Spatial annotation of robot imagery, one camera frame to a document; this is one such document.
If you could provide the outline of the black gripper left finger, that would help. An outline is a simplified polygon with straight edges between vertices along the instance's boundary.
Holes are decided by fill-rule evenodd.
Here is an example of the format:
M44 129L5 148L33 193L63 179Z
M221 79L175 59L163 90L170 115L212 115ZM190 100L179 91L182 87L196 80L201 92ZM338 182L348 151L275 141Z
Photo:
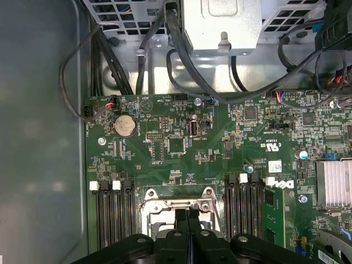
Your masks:
M156 239L134 234L74 263L187 263L189 213L176 210L174 228L160 232Z

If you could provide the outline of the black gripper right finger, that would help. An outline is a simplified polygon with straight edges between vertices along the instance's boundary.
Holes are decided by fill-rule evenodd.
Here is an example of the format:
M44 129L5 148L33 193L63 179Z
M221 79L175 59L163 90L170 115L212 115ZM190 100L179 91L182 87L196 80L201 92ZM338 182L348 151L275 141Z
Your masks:
M226 241L202 229L199 210L190 210L190 233L196 263L312 263L312 260L256 236L238 234Z

